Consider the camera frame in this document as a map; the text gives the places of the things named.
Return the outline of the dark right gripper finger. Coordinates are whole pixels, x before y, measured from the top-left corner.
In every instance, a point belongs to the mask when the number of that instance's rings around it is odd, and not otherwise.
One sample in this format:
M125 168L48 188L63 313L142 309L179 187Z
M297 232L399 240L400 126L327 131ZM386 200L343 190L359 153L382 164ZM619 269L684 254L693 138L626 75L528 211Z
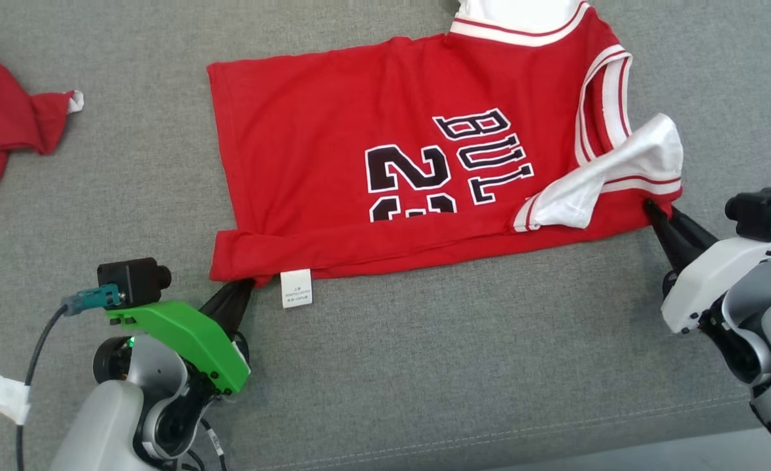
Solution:
M669 218L669 250L674 254L688 254L708 250L719 241L693 218L672 207Z
M666 258L669 260L672 271L682 272L691 263L690 260L687 260L691 254L691 246L673 223L673 218L681 215L681 211L672 205L670 212L667 213L660 208L657 201L645 200L644 212Z

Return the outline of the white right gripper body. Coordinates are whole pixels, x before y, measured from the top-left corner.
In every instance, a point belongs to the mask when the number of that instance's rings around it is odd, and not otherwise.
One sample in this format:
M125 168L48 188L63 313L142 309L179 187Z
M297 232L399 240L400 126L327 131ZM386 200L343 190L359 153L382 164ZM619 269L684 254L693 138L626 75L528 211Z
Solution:
M771 241L744 237L723 239L700 254L676 277L661 306L672 333L697 328L701 315L714 301L765 260L771 260Z

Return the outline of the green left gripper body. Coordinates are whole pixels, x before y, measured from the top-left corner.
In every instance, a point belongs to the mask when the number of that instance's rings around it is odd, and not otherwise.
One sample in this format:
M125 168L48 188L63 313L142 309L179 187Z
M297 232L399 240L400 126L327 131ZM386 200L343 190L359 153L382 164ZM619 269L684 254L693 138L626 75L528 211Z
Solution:
M221 393L240 393L251 370L245 356L223 328L182 301L153 302L105 311L125 329L142 331L209 376Z

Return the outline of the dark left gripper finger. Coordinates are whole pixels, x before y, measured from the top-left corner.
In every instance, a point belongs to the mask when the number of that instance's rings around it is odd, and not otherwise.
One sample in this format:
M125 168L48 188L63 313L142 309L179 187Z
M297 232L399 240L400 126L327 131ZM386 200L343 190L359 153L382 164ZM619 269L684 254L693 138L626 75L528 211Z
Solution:
M241 327L245 313L247 312L250 297L254 290L256 281L253 279L243 279L239 281L230 281L226 284L227 297L224 305L224 331L230 341L235 340L236 334Z
M224 305L226 305L227 289L226 284L221 286L208 301L200 307L199 312L206 317L214 320L214 322L220 325L221 329L224 329Z

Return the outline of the red basketball jersey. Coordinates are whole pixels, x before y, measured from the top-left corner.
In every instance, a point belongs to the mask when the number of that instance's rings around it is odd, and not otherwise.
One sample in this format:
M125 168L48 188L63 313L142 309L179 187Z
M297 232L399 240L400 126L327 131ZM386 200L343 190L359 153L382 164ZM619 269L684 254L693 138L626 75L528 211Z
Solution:
M212 63L235 227L210 278L286 293L598 241L682 194L676 125L628 120L589 0L459 0L450 30Z

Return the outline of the grey fabric sofa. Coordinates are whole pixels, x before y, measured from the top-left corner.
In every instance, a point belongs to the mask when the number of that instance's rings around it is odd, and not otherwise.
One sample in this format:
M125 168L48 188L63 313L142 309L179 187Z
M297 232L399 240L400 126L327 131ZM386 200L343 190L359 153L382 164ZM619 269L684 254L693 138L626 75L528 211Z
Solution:
M634 56L633 128L673 118L677 206L719 237L724 203L771 186L771 0L594 0ZM155 257L202 304L235 226L207 65L424 37L457 0L0 0L0 63L30 92L77 89L48 157L0 182L0 375L23 381L63 296L111 260ZM668 263L639 230L376 277L317 280L311 306L258 289L252 376L209 410L242 471L463 471L691 439L606 469L771 469L747 388L660 315Z

